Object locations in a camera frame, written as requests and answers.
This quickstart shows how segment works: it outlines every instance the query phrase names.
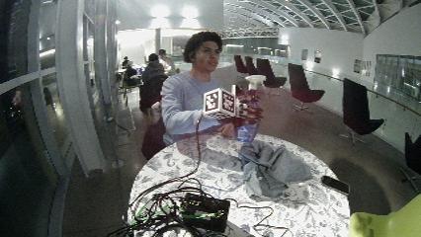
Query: patterned tablecloth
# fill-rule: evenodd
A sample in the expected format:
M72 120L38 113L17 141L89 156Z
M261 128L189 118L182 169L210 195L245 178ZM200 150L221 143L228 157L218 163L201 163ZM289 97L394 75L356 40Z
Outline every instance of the patterned tablecloth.
M288 141L266 135L257 135L256 140L273 146L285 146L296 155L302 157L312 168L312 180L288 186L280 199L254 201L246 194L242 178L242 163L238 151L242 143L222 138L220 135L201 135L201 163L198 171L190 176L200 180L202 190L214 198L233 198L240 205L270 206L273 214L262 222L272 226L286 227L290 232L284 236L348 236L350 209L348 197L322 186L324 175L336 178L328 165L306 150ZM168 146L142 168L132 187L130 203L138 193L157 183L173 177L188 174L196 167L197 149L194 137ZM164 193L178 184L166 185L157 189ZM269 208L237 208L232 202L229 221L253 236L281 236L284 230L276 228L253 228L270 213Z

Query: yellow object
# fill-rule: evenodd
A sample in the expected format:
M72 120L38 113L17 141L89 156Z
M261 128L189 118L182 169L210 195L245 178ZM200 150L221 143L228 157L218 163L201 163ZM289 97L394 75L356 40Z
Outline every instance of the yellow object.
M350 219L349 237L419 237L421 195L389 215L356 212Z

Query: black device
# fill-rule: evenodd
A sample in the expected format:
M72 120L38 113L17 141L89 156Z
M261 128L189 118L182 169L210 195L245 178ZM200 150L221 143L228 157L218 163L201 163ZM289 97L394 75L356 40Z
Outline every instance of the black device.
M350 193L350 185L329 176L324 176L321 178L321 183L344 195L348 195Z
M194 227L225 232L229 201L196 194L185 194L181 202L182 222Z

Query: curly hair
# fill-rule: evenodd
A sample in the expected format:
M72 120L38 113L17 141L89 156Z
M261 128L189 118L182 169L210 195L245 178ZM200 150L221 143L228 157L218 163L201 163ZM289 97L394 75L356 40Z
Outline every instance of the curly hair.
M192 62L192 55L206 41L214 41L218 44L218 49L222 50L222 40L214 32L200 32L196 33L186 41L182 53L184 62Z

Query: white cube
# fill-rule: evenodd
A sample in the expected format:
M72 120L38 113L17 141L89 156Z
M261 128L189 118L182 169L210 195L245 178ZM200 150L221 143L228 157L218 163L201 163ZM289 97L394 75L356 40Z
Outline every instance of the white cube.
M209 91L204 95L204 115L216 119L236 115L236 96L222 88Z

